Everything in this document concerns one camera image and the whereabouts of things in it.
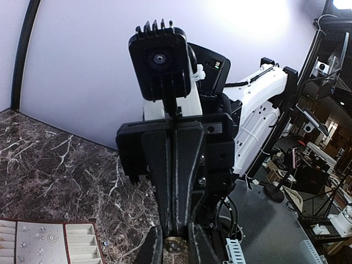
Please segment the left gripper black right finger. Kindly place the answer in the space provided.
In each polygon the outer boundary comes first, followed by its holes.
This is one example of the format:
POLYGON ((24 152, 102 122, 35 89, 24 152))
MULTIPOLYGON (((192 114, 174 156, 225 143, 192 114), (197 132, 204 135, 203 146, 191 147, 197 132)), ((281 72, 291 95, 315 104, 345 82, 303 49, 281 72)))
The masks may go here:
POLYGON ((198 224, 190 223, 188 225, 188 248, 189 263, 220 263, 220 260, 216 256, 205 232, 198 224))

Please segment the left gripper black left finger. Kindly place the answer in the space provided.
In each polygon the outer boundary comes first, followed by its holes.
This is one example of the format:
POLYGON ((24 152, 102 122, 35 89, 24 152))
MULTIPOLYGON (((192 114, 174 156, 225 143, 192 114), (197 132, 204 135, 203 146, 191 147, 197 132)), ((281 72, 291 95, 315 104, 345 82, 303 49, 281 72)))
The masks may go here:
POLYGON ((163 233, 160 225, 150 228, 142 243, 134 264, 163 263, 163 233))

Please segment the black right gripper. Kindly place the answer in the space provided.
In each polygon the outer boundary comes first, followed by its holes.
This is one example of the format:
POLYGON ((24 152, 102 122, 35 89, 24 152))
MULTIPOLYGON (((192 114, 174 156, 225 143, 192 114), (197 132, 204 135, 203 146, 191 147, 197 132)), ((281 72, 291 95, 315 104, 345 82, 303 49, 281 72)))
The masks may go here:
POLYGON ((115 141, 123 171, 130 182, 138 184, 140 176, 148 174, 147 165, 149 167, 163 236, 173 233, 176 237, 184 237, 187 234, 204 134, 207 170, 216 174, 234 165, 234 132, 235 125, 227 113, 196 115, 175 121, 125 123, 119 128, 115 141), (175 132, 172 208, 172 149, 165 131, 191 122, 199 122, 203 128, 180 128, 175 132))

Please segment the brown ring earring tray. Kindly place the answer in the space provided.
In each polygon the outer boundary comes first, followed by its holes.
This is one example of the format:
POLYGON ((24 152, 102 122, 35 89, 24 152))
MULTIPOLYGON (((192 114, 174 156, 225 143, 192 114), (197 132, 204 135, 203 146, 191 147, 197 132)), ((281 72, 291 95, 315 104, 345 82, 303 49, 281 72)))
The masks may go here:
POLYGON ((1 219, 1 263, 104 263, 93 223, 1 219))

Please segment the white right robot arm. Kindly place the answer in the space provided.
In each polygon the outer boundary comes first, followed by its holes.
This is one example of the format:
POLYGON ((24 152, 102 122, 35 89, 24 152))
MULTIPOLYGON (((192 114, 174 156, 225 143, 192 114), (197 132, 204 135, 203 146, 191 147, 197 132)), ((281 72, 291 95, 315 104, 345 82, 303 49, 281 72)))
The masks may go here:
POLYGON ((184 237, 198 217, 215 220, 290 107, 298 74, 263 58, 248 80, 226 85, 229 59, 193 43, 133 51, 133 64, 147 106, 143 122, 117 131, 120 160, 131 183, 150 177, 163 235, 184 237))

